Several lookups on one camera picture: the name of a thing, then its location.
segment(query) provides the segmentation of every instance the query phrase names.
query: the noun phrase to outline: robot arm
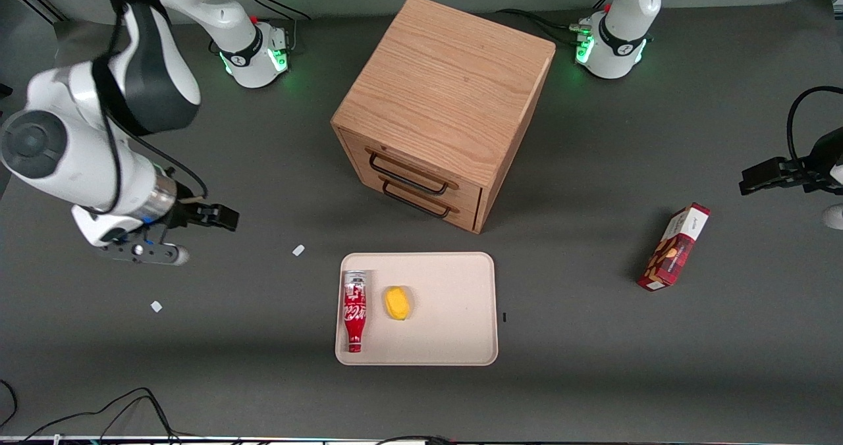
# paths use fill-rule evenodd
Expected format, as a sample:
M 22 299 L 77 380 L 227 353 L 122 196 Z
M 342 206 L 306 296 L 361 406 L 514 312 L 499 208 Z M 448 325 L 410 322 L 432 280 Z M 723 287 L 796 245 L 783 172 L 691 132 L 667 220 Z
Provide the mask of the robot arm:
M 824 86 L 802 92 L 788 112 L 788 152 L 790 158 L 773 157 L 742 172 L 742 196 L 774 187 L 801 186 L 805 193 L 825 191 L 843 195 L 843 127 L 822 136 L 813 145 L 811 153 L 798 157 L 793 144 L 793 118 L 799 104 L 814 92 L 843 94 L 843 88 Z M 823 223 L 834 229 L 843 229 L 843 205 L 832 205 L 823 213 Z
M 135 238 L 148 245 L 151 226 L 234 230 L 236 212 L 196 203 L 170 172 L 129 148 L 130 136 L 190 124 L 200 95 L 159 2 L 113 1 L 124 4 L 129 46 L 34 76 L 26 106 L 0 130 L 3 164 L 25 183 L 75 204 L 82 234 L 106 251 Z M 159 252 L 169 252 L 174 263 L 177 249 L 167 245 Z
M 252 23 L 235 0 L 160 0 L 196 21 L 220 48 L 225 69 L 245 88 L 260 88 L 287 70 L 286 34 L 265 22 Z
M 577 62 L 601 78 L 625 76 L 641 60 L 645 35 L 661 9 L 662 0 L 614 0 L 610 11 L 581 19 L 587 36 L 582 38 Z

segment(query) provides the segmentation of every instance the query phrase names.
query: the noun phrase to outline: tray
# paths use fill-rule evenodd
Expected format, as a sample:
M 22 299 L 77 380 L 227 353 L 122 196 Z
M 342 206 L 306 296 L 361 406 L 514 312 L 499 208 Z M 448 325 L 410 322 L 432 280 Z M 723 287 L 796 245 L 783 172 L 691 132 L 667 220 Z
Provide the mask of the tray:
M 362 351 L 348 352 L 342 272 L 367 271 Z M 403 286 L 412 310 L 391 319 L 383 304 Z M 347 366 L 488 366 L 497 358 L 494 261 L 487 253 L 352 253 L 340 265 L 334 353 Z

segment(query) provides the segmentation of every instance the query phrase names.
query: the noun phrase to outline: coca-cola bottle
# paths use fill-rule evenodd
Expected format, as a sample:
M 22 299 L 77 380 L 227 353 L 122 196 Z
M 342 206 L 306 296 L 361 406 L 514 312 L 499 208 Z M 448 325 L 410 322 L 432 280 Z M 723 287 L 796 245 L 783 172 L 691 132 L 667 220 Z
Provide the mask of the coca-cola bottle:
M 366 271 L 346 271 L 342 289 L 342 316 L 348 331 L 348 352 L 359 353 L 366 325 Z

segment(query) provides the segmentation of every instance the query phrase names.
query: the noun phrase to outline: drawer handle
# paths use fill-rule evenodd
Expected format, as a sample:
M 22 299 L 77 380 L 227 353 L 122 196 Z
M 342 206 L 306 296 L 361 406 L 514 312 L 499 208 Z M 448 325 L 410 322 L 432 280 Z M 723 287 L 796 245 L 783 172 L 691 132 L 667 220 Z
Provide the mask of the drawer handle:
M 383 167 L 378 167 L 377 165 L 374 164 L 374 161 L 376 160 L 376 158 L 377 158 L 377 154 L 374 153 L 374 152 L 371 152 L 371 157 L 369 157 L 369 165 L 372 169 L 375 169 L 377 172 L 383 173 L 383 175 L 387 175 L 389 177 L 392 177 L 392 178 L 396 179 L 397 181 L 399 181 L 403 184 L 408 184 L 408 185 L 410 185 L 410 187 L 413 187 L 414 189 L 421 190 L 424 193 L 427 193 L 428 195 L 433 195 L 433 196 L 440 196 L 443 193 L 445 193 L 446 189 L 448 189 L 448 184 L 445 183 L 445 182 L 442 183 L 442 188 L 439 189 L 439 190 L 428 189 L 428 187 L 425 187 L 422 184 L 416 184 L 416 182 L 410 180 L 409 178 L 401 177 L 401 175 L 398 175 L 398 173 L 389 172 L 389 170 L 384 169 Z
M 446 216 L 448 216 L 448 214 L 451 212 L 451 208 L 449 206 L 445 206 L 445 212 L 443 212 L 443 213 L 437 213 L 436 211 L 428 210 L 424 206 L 416 205 L 415 203 L 413 203 L 409 199 L 397 196 L 394 193 L 389 192 L 389 190 L 386 190 L 387 187 L 389 187 L 389 181 L 384 180 L 383 181 L 383 195 L 389 196 L 389 198 L 397 199 L 398 201 L 400 201 L 401 203 L 403 203 L 405 205 L 410 205 L 413 208 L 416 208 L 416 210 L 424 211 L 425 213 L 427 213 L 431 217 L 442 219 L 442 218 L 445 218 Z

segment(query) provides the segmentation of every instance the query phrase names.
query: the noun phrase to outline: gray table surface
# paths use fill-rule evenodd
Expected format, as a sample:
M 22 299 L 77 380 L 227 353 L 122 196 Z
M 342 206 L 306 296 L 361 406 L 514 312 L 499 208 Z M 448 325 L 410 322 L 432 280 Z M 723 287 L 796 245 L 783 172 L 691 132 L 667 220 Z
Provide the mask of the gray table surface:
M 202 109 L 150 141 L 242 212 L 236 233 L 173 232 L 192 250 L 183 267 L 100 259 L 69 205 L 9 184 L 0 370 L 21 410 L 4 433 L 145 385 L 175 428 L 213 435 L 843 442 L 843 233 L 819 220 L 834 197 L 738 192 L 742 169 L 786 154 L 793 98 L 843 82 L 827 0 L 665 10 L 622 81 L 587 75 L 561 48 L 479 236 L 363 187 L 328 125 L 390 21 L 302 22 L 292 71 L 251 91 L 201 28 L 175 29 Z M 95 54 L 103 35 L 61 29 L 59 60 Z M 839 97 L 807 100 L 800 150 L 840 121 Z M 645 292 L 636 275 L 692 201 L 713 214 L 683 277 Z M 508 313 L 497 362 L 335 360 L 347 253 L 463 250 L 496 261 Z M 99 434 L 107 421 L 54 430 Z M 159 430 L 138 410 L 114 432 Z

